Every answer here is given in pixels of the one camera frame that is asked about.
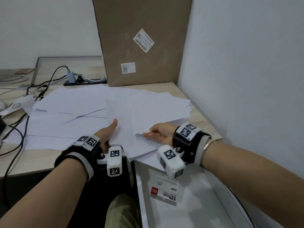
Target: leg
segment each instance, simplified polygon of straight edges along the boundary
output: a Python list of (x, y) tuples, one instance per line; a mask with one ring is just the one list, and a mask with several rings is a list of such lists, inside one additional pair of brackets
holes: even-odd
[(126, 194), (118, 195), (110, 204), (105, 228), (140, 228), (138, 209), (134, 199)]

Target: bracelet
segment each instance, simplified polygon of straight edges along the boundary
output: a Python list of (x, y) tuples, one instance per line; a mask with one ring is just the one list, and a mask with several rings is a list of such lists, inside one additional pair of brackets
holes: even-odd
[(204, 156), (204, 154), (205, 154), (206, 149), (207, 149), (208, 146), (209, 146), (213, 141), (215, 141), (215, 140), (216, 140), (216, 139), (210, 140), (210, 141), (204, 146), (204, 148), (203, 148), (203, 154), (202, 154), (202, 158), (201, 158), (201, 162), (200, 162), (200, 163), (202, 163), (203, 156)]

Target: brown cardboard box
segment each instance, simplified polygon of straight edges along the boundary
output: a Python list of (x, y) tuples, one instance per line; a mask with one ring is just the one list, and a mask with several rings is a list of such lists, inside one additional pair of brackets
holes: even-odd
[[(177, 82), (191, 0), (93, 0), (93, 5), (109, 86)], [(145, 45), (148, 52), (133, 40), (141, 29), (154, 42), (149, 50)], [(136, 72), (123, 74), (133, 70), (121, 64), (132, 62)]]

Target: deli logo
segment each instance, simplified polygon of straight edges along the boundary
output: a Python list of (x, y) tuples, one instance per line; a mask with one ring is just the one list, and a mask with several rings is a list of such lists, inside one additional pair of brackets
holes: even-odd
[(157, 195), (158, 188), (152, 187), (151, 194)]

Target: desk surface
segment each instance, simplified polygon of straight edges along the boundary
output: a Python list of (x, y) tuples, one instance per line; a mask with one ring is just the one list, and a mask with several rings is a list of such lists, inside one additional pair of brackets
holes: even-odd
[[(48, 73), (48, 77), (45, 78), (46, 81), (49, 80), (50, 74)], [(49, 91), (47, 93), (50, 93), (52, 90), (62, 86), (63, 82), (58, 82), (54, 85), (52, 85), (49, 88)], [(132, 85), (132, 86), (125, 86), (129, 88), (134, 89), (146, 89), (148, 91), (153, 92), (169, 92), (175, 97), (179, 98), (186, 98), (186, 96), (181, 92), (181, 90), (172, 82), (168, 83), (156, 83), (156, 84), (144, 84), (144, 85)], [(3, 93), (7, 90), (0, 89), (0, 93)], [(7, 94), (1, 95), (1, 98), (12, 98), (15, 96), (20, 96), (24, 94), (24, 90), (20, 91), (13, 91), (9, 92)], [(13, 102), (14, 99), (8, 99), (4, 100), (6, 103), (10, 104)], [(11, 124), (15, 121), (17, 121), (21, 115), (24, 114), (23, 110), (18, 110), (6, 117), (4, 117), (4, 121), (6, 124)], [(191, 117), (189, 119), (189, 122), (193, 123), (194, 125), (202, 128), (207, 133), (211, 134), (213, 138), (215, 139), (221, 139), (222, 137), (220, 134), (213, 128), (213, 126), (205, 119), (205, 117), (193, 106), (193, 110), (191, 112)], [(7, 144), (3, 143), (2, 148), (0, 149), (0, 154), (5, 153), (13, 148), (15, 148), (17, 145), (13, 144)], [(6, 172), (6, 169), (10, 162), (12, 161), (13, 157), (16, 155), (17, 151), (14, 151), (10, 154), (4, 155), (0, 157), (0, 178), (2, 178)], [(54, 167), (55, 159), (60, 155), (61, 151), (59, 150), (52, 150), (52, 149), (33, 149), (33, 150), (24, 150), (20, 153), (18, 158), (16, 159), (15, 163), (12, 165), (11, 171), (9, 173), (9, 176), (18, 176), (22, 174), (30, 174), (35, 172), (41, 172), (41, 171), (47, 171), (51, 170)]]

